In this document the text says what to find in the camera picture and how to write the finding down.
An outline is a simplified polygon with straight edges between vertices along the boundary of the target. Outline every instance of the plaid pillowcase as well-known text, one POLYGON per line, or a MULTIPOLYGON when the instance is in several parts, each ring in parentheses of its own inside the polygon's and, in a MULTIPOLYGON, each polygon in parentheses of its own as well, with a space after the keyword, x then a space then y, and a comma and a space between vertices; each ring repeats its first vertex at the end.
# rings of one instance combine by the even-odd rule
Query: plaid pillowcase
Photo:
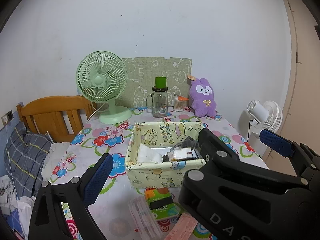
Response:
POLYGON ((19 122, 10 135, 9 150, 4 150, 4 166, 9 176, 12 171, 19 198, 36 196, 43 182, 42 166, 51 144, 46 136, 28 131, 23 122, 19 122))

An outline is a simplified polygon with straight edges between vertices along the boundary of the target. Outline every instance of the pink paper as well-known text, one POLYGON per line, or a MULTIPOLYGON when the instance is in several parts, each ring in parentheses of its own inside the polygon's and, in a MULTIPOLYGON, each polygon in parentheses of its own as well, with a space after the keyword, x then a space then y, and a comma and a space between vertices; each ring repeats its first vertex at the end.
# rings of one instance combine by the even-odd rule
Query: pink paper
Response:
POLYGON ((183 213, 164 240, 187 240, 197 224, 198 221, 191 215, 183 213))

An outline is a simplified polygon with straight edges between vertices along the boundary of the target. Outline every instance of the glass jar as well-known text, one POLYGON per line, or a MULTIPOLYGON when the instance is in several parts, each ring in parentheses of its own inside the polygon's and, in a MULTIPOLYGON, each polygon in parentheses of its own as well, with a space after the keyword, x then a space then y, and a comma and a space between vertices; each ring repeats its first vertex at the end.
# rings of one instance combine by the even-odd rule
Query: glass jar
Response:
POLYGON ((147 107, 152 109, 153 117, 166 117, 168 114, 168 87, 152 88, 153 93, 147 96, 147 107))

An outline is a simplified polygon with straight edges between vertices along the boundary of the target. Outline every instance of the plush bunny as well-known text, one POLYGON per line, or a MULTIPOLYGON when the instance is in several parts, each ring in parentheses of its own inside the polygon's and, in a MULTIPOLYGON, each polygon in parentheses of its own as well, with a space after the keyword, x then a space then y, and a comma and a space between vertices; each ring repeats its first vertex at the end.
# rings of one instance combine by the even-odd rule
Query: plush bunny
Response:
POLYGON ((190 96, 193 99, 192 108, 196 117, 216 115, 216 102, 213 100, 213 90, 205 78, 191 81, 190 96))

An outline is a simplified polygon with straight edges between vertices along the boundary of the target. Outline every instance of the white standing fan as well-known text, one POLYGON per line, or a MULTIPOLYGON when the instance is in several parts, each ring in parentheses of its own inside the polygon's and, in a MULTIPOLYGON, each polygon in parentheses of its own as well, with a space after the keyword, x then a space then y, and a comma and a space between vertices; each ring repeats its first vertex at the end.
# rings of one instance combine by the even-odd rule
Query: white standing fan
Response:
POLYGON ((268 129, 276 132, 282 122, 282 110, 274 101, 266 101, 260 104, 257 100, 252 100, 247 106, 248 113, 253 117, 250 130, 259 139, 260 132, 268 129))

